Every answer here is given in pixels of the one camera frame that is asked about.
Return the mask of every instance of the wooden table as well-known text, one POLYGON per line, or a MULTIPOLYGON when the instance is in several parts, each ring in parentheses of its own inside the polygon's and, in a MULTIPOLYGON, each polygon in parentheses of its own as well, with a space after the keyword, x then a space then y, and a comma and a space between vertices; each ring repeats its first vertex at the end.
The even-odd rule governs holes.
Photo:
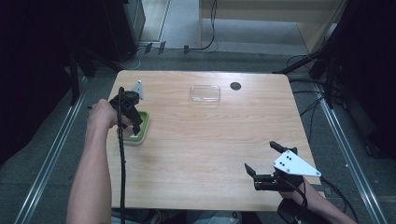
MULTIPOLYGON (((279 153, 274 140, 297 147, 315 166, 303 125, 283 75, 177 71, 121 71, 109 98, 120 86, 142 80, 150 122, 146 140, 125 146, 126 207, 275 211, 281 197, 256 191, 244 164, 258 174, 274 172, 279 153), (241 90, 230 88, 239 82, 241 90), (192 85, 220 87, 219 105, 192 105, 192 85)), ((114 127, 107 138, 113 207, 120 207, 120 151, 114 127)), ((320 184, 317 178, 308 178, 320 184)))
MULTIPOLYGON (((213 1, 199 0, 199 47, 202 19, 211 18, 213 1)), ((308 51, 315 52, 346 5, 347 0, 218 0, 216 19, 296 22, 308 51)))

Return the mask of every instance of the hand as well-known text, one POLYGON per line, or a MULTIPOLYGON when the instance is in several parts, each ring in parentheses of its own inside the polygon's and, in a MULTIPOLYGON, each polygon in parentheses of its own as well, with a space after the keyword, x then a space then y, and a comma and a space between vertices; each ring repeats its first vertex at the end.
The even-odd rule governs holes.
MULTIPOLYGON (((308 202, 308 209, 312 212, 324 217, 330 223, 356 223, 346 214, 341 212, 332 203, 327 201, 323 196, 321 196, 307 180, 304 179, 304 183, 301 184, 299 190, 305 194, 308 202)), ((279 192, 283 198, 292 199, 297 204, 303 204, 303 197, 297 192, 279 192)))
MULTIPOLYGON (((122 116, 122 123, 128 126, 132 125, 132 122, 125 116, 122 116)), ((117 124, 117 111, 107 100, 101 99, 92 106, 88 117, 88 126, 95 125, 96 128, 110 129, 115 124, 117 124)))

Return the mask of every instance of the black round object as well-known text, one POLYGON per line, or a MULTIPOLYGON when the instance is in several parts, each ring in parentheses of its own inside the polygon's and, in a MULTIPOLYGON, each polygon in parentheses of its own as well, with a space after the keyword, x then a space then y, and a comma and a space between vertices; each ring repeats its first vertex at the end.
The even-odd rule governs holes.
POLYGON ((230 85, 231 89, 235 90, 235 91, 239 91, 241 90, 241 84, 239 84, 239 82, 233 82, 230 85))

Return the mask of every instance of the gray floor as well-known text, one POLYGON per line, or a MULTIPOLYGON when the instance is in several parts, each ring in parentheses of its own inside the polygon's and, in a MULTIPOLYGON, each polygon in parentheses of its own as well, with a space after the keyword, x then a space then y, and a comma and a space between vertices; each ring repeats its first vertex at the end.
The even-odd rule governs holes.
MULTIPOLYGON (((230 46, 233 49, 231 47, 222 49, 221 41, 218 41, 219 46, 216 47, 218 49, 215 52, 190 51, 185 55, 181 50, 170 48, 180 48, 184 45, 193 46, 196 35, 194 31, 189 32, 184 29, 184 32, 180 32, 176 28, 170 28, 172 27, 171 13, 179 15, 177 14, 179 12, 172 12, 172 9, 183 6, 180 1, 178 1, 178 4, 176 3, 177 0, 172 0, 171 6, 173 7, 170 8, 166 23, 168 28, 163 33, 163 41, 166 41, 168 49, 161 55, 158 54, 157 49, 153 49, 148 54, 140 52, 139 60, 134 58, 124 65, 128 67, 138 66, 137 69, 140 70, 268 73, 284 68, 290 57, 306 53, 304 45, 301 44, 301 38, 294 34, 291 36, 295 36, 295 38, 287 40, 286 43, 293 43, 293 45, 297 46, 296 49, 291 49, 289 44, 285 44, 283 47, 276 47, 276 51, 260 50, 260 52, 244 53, 240 49, 248 50, 248 48, 240 48, 243 44, 239 41, 230 41, 232 43, 230 46)), ((188 22, 186 24, 190 25, 186 25, 187 27, 192 25, 192 23, 188 22)), ((20 210, 25 207, 31 208, 31 213, 25 219, 25 223, 64 223, 68 194, 83 147, 85 122, 88 117, 86 107, 94 104, 99 98, 106 99, 116 77, 116 73, 105 66, 98 66, 98 70, 96 77, 90 78, 88 81, 85 97, 81 100, 81 109, 77 112, 76 119, 71 126, 69 135, 65 139, 62 150, 60 150, 58 157, 55 158, 56 162, 48 182, 45 184, 43 191, 38 192, 36 195, 36 201, 34 201, 36 204, 23 206, 29 196, 29 189, 33 186, 40 168, 50 152, 56 134, 60 130, 64 117, 70 109, 68 105, 71 98, 70 93, 62 99, 42 124, 32 142, 0 167, 0 223, 14 222, 17 220, 20 210)), ((306 72, 306 68, 302 67, 297 73, 291 73, 290 75, 306 75, 306 72)), ((293 91, 314 89, 311 83, 305 82, 292 82, 291 86, 293 91)), ((295 94, 296 104, 301 112, 317 98, 313 93, 295 94)), ((365 152, 365 144, 362 141, 362 137, 357 132, 348 113, 340 105, 335 105, 334 111, 342 124, 354 154, 358 158, 361 171, 365 174, 370 187, 374 190, 388 222, 396 223, 396 214, 394 213, 396 176, 392 172, 396 168, 396 163, 391 159, 380 160, 368 156, 365 152)), ((358 214, 360 223, 374 223, 362 199, 364 195, 361 195, 357 188, 322 108, 318 106, 315 111, 312 119, 312 129, 310 127, 310 116, 311 113, 303 115, 302 122, 307 135, 312 132, 310 146, 316 166, 351 201, 358 214)), ((342 200, 336 194, 332 194, 328 190, 326 192, 326 197, 330 201, 340 208, 343 207, 342 200)), ((275 213, 258 212, 258 214, 263 223, 283 223, 275 213)))
POLYGON ((140 37, 142 41, 161 41, 169 4, 170 0, 142 0, 146 16, 145 26, 140 37))
MULTIPOLYGON (((183 49, 185 45, 191 49, 198 48, 198 8, 199 1, 196 0, 171 0, 159 42, 165 41, 166 47, 170 49, 183 49)), ((212 35, 210 20, 203 20, 202 47, 209 44, 212 35)), ((215 37, 215 43, 208 51, 264 54, 287 52, 289 55, 307 53, 294 22, 216 19, 215 37)))

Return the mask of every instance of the white object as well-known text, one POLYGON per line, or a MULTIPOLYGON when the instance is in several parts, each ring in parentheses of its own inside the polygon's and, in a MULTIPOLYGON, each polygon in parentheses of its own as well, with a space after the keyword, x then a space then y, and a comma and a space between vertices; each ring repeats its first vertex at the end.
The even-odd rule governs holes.
POLYGON ((143 100, 143 84, 141 80, 138 80, 136 84, 134 84, 134 87, 132 88, 132 91, 139 93, 139 98, 140 100, 143 100))
POLYGON ((274 167, 288 175, 312 175, 320 177, 321 173, 292 151, 287 150, 274 161, 274 167))
POLYGON ((140 132, 143 133, 138 133, 137 135, 132 134, 131 136, 129 136, 128 140, 124 139, 124 144, 129 144, 131 146, 138 146, 140 144, 142 144, 145 139, 146 139, 146 134, 148 132, 148 128, 149 128, 149 119, 146 120, 145 124, 145 128, 143 128, 143 130, 141 130, 140 132))

